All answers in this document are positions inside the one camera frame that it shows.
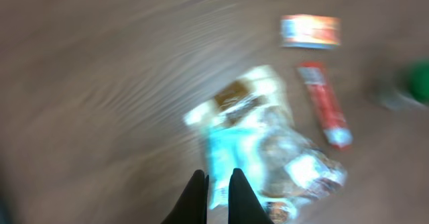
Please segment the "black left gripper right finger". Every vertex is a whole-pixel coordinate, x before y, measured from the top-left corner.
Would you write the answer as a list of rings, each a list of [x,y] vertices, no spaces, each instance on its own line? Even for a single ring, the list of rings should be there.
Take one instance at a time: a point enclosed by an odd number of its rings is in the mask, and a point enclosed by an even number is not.
[[[228,208],[228,224],[273,224],[240,168],[230,178]]]

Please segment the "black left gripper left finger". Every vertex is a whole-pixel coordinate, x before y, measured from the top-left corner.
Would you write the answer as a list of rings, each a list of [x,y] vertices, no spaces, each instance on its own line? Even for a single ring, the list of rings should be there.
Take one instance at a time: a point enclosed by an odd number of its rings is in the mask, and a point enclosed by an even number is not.
[[[206,224],[209,175],[196,170],[162,224]]]

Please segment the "brown snack pouch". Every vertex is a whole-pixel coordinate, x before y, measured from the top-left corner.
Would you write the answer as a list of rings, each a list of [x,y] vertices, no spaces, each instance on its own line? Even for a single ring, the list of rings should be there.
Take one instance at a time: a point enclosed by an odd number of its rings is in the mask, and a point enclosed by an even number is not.
[[[265,177],[254,193],[274,223],[292,223],[302,207],[335,193],[347,179],[339,162],[295,130],[284,93],[273,68],[258,66],[184,115],[205,146],[210,127],[251,127],[263,133],[258,153]]]

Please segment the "red snack stick packet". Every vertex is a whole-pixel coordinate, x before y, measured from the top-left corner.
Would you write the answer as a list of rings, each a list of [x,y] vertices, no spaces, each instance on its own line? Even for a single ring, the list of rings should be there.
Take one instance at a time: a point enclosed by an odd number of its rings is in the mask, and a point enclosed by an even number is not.
[[[353,136],[328,81],[324,64],[314,61],[302,62],[298,65],[298,72],[310,93],[327,142],[340,150],[351,146]]]

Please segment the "orange Kleenex tissue box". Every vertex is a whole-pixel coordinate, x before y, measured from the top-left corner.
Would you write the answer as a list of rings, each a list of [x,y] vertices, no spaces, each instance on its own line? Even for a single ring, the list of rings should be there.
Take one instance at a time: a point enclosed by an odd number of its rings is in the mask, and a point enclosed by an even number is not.
[[[340,21],[335,17],[295,14],[280,20],[283,47],[330,49],[340,46]]]

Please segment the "green lid jar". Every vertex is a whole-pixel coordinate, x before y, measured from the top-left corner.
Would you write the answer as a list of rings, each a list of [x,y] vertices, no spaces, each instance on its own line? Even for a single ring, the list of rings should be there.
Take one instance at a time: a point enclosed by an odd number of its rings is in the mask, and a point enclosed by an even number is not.
[[[382,70],[373,87],[375,101],[391,111],[428,108],[428,59]]]

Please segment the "teal Kleenex tissue pack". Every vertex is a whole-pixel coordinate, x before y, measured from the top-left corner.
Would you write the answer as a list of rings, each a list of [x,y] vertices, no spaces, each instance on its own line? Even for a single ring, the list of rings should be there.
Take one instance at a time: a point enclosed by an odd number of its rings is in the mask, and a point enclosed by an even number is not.
[[[210,127],[204,134],[212,184],[209,208],[228,205],[229,181],[236,168],[242,169],[253,191],[258,192],[265,177],[258,153],[263,133],[251,127]]]

